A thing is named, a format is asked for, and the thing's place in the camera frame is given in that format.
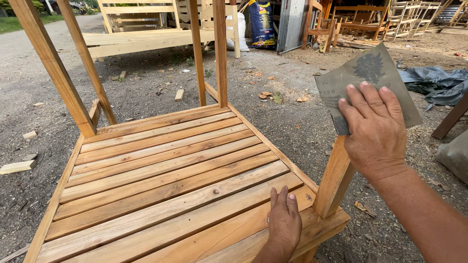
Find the small plant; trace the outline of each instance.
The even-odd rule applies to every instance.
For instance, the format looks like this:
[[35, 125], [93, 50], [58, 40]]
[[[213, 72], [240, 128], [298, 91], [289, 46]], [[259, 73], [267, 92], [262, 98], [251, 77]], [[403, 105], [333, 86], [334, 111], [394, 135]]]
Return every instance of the small plant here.
[[182, 63], [182, 58], [180, 57], [179, 54], [176, 53], [172, 55], [172, 63], [174, 64]]
[[205, 78], [209, 78], [213, 74], [212, 69], [205, 69]]
[[189, 64], [189, 66], [195, 65], [195, 64], [193, 63], [193, 58], [192, 58], [192, 57], [190, 57], [190, 58], [187, 59], [187, 64]]

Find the sandpaper sheet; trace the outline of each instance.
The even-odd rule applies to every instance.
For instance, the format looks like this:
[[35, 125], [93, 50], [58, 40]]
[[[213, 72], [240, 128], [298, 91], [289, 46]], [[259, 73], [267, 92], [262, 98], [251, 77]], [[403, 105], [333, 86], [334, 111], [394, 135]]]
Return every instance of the sandpaper sheet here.
[[338, 109], [338, 100], [349, 100], [346, 86], [353, 84], [359, 88], [360, 83], [365, 80], [377, 89], [387, 87], [395, 93], [402, 107], [406, 128], [423, 123], [392, 58], [381, 43], [336, 70], [315, 77], [320, 96], [331, 113], [338, 135], [350, 134], [348, 122]]

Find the forearm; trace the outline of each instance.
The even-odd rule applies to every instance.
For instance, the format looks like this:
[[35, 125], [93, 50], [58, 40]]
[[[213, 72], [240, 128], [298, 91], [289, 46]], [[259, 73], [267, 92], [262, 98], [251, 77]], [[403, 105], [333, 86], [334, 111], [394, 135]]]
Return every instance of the forearm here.
[[288, 263], [295, 248], [268, 240], [252, 263]]
[[463, 262], [468, 258], [468, 219], [441, 199], [407, 165], [391, 176], [370, 181], [408, 231], [429, 263]]

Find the dirt ground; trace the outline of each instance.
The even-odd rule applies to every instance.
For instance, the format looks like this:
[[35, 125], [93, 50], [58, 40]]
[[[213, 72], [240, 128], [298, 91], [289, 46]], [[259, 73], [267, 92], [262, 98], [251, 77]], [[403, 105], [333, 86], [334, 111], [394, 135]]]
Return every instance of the dirt ground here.
[[[100, 15], [79, 16], [77, 20], [83, 32], [103, 31]], [[59, 55], [89, 108], [95, 94], [65, 23], [55, 22], [45, 27], [55, 48], [62, 50]], [[0, 176], [0, 258], [3, 258], [31, 242], [79, 130], [24, 31], [3, 34], [1, 38], [0, 165], [21, 161], [27, 154], [39, 154], [34, 169]], [[418, 39], [421, 41], [385, 44], [395, 61], [402, 59], [402, 67], [439, 65], [443, 69], [456, 69], [468, 66], [464, 58], [453, 55], [454, 52], [468, 55], [468, 36], [426, 33]], [[354, 48], [332, 48], [329, 53], [321, 54], [307, 48], [278, 56], [272, 51], [252, 50], [242, 52], [239, 59], [234, 58], [233, 52], [228, 52], [228, 99], [274, 145], [319, 183], [336, 133], [319, 97], [313, 74], [333, 70], [361, 52]], [[124, 54], [121, 61], [107, 57], [105, 63], [96, 62], [118, 122], [197, 107], [195, 68], [186, 62], [191, 56], [191, 48], [186, 52], [180, 48], [168, 48]], [[213, 51], [204, 53], [204, 69], [214, 71], [206, 81], [216, 87], [214, 60]], [[247, 68], [263, 75], [247, 75]], [[109, 79], [123, 70], [128, 72], [123, 82]], [[175, 93], [180, 88], [185, 89], [183, 100], [174, 102]], [[279, 91], [284, 96], [284, 103], [261, 102], [257, 96], [261, 91]], [[423, 96], [410, 94], [424, 123], [409, 129], [406, 160], [442, 198], [468, 215], [468, 187], [434, 159], [438, 146], [468, 129], [468, 123], [460, 121], [443, 140], [435, 139], [431, 133], [450, 110], [435, 106], [426, 112], [428, 103]], [[308, 96], [306, 102], [296, 102], [304, 96]], [[37, 102], [45, 105], [32, 105]], [[208, 96], [207, 103], [214, 103], [214, 100]], [[101, 117], [100, 126], [106, 124], [105, 118]], [[30, 141], [25, 140], [22, 134], [32, 130], [37, 136]], [[451, 190], [432, 185], [430, 179], [444, 183]], [[351, 262], [356, 263], [366, 262], [369, 256], [379, 263], [424, 262], [379, 194], [365, 187], [366, 183], [362, 175], [355, 174], [341, 203], [351, 220], [341, 233], [320, 245], [316, 258], [320, 263], [350, 262], [349, 257], [345, 261], [346, 253], [353, 257]], [[369, 205], [377, 217], [354, 207], [355, 201]], [[23, 258], [24, 255], [13, 262], [21, 262]]]

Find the hand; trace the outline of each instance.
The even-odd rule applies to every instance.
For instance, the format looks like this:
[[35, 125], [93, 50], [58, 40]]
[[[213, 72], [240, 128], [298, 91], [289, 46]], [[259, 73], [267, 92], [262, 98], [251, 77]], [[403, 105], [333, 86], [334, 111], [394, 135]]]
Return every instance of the hand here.
[[296, 196], [288, 195], [285, 185], [279, 195], [276, 189], [271, 189], [271, 211], [268, 229], [270, 236], [268, 242], [278, 243], [282, 248], [292, 253], [299, 244], [302, 220], [299, 215]]
[[344, 147], [356, 170], [373, 181], [408, 169], [406, 128], [396, 95], [387, 87], [377, 91], [367, 81], [360, 91], [348, 85], [346, 93], [352, 106], [342, 98], [338, 107], [348, 121], [351, 135]]

